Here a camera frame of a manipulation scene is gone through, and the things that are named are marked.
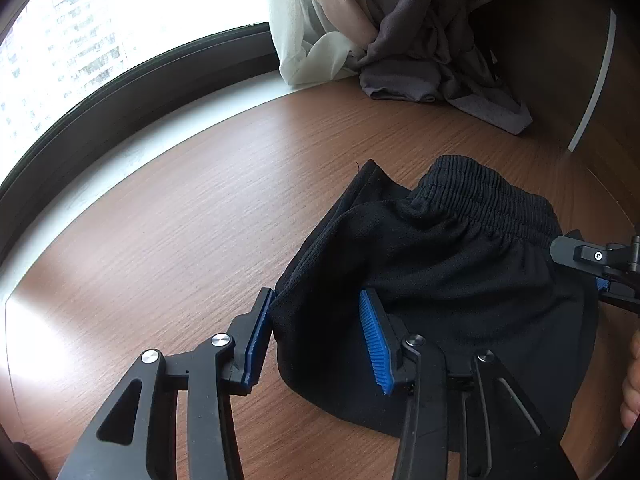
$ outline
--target silver screw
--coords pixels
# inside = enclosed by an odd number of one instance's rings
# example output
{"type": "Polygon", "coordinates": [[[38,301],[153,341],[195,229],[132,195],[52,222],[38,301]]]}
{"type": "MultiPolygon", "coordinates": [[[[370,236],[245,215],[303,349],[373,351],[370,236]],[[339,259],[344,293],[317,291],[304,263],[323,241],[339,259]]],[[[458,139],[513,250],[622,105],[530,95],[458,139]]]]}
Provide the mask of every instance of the silver screw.
{"type": "Polygon", "coordinates": [[[158,361],[159,357],[160,357],[160,354],[158,353],[158,350],[147,350],[142,354],[141,359],[143,363],[148,365],[158,361]]]}
{"type": "Polygon", "coordinates": [[[406,337],[406,343],[409,346],[422,346],[424,345],[424,338],[419,334],[411,334],[406,337]]]}
{"type": "Polygon", "coordinates": [[[213,346],[225,346],[229,344],[229,341],[231,341],[231,338],[225,333],[216,334],[211,338],[213,346]]]}
{"type": "Polygon", "coordinates": [[[491,350],[487,350],[486,352],[478,354],[478,359],[480,359],[483,363],[493,363],[494,357],[494,353],[491,352],[491,350]]]}

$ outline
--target human hand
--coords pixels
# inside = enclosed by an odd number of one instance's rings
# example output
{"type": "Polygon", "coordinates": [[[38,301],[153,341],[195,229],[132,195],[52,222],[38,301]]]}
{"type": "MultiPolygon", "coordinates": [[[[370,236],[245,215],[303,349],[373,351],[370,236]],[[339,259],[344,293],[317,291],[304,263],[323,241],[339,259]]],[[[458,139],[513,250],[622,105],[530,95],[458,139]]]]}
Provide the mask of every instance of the human hand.
{"type": "Polygon", "coordinates": [[[623,402],[620,406],[622,425],[628,430],[640,413],[640,330],[636,330],[631,339],[633,361],[629,365],[626,378],[622,383],[623,402]]]}

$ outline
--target white strip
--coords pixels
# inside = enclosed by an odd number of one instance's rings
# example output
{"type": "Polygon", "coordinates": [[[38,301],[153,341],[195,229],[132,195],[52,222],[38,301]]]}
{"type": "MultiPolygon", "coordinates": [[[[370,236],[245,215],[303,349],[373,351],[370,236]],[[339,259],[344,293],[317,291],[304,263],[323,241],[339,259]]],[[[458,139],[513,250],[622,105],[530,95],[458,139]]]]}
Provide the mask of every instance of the white strip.
{"type": "Polygon", "coordinates": [[[616,21],[616,13],[613,12],[613,9],[610,9],[609,34],[607,35],[607,46],[604,48],[604,56],[602,56],[602,66],[600,67],[600,73],[598,74],[598,79],[596,80],[596,86],[593,89],[593,94],[591,94],[591,99],[589,101],[589,104],[587,105],[587,109],[584,111],[582,120],[580,121],[580,124],[578,124],[578,129],[575,131],[574,138],[571,139],[569,147],[567,148],[570,152],[575,150],[575,147],[578,145],[582,134],[587,128],[587,124],[589,124],[589,120],[591,119],[591,115],[595,110],[598,99],[600,98],[600,92],[602,92],[604,80],[607,78],[607,72],[609,71],[609,61],[611,61],[611,54],[613,53],[613,42],[616,39],[616,21]]]}
{"type": "Polygon", "coordinates": [[[269,72],[228,86],[166,115],[124,140],[76,177],[31,223],[0,267],[0,304],[73,220],[117,183],[189,137],[301,88],[269,72]]]}

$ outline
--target table surface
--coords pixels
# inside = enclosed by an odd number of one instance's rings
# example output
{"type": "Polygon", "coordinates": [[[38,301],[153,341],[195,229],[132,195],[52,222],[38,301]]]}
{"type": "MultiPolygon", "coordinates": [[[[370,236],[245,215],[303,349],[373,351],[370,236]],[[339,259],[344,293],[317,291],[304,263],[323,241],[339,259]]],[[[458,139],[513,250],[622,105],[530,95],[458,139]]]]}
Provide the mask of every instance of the table surface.
{"type": "MultiPolygon", "coordinates": [[[[514,137],[448,105],[380,102],[357,80],[284,96],[212,126],[126,178],[77,218],[6,306],[6,344],[24,440],[55,476],[144,349],[193,349],[273,286],[367,159],[413,187],[443,153],[472,156],[546,196],[564,230],[596,243],[632,226],[580,162],[536,127],[514,137]]],[[[581,478],[621,428],[635,317],[602,306],[596,348],[562,446],[581,478]]],[[[388,479],[398,441],[337,420],[290,391],[272,341],[260,384],[234,397],[248,479],[388,479]]],[[[178,476],[188,478],[186,396],[178,476]]],[[[450,456],[451,478],[456,457],[450,456]]]]}

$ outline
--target elastic waistband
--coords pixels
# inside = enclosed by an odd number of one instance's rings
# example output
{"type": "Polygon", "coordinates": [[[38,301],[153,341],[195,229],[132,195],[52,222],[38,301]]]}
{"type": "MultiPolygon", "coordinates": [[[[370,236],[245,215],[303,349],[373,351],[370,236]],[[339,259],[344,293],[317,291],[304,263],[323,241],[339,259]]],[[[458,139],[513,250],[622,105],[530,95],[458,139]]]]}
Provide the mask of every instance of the elastic waistband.
{"type": "Polygon", "coordinates": [[[461,155],[437,158],[411,192],[412,205],[428,202],[479,222],[498,234],[548,248],[561,235],[549,201],[512,186],[496,171],[461,155]]]}

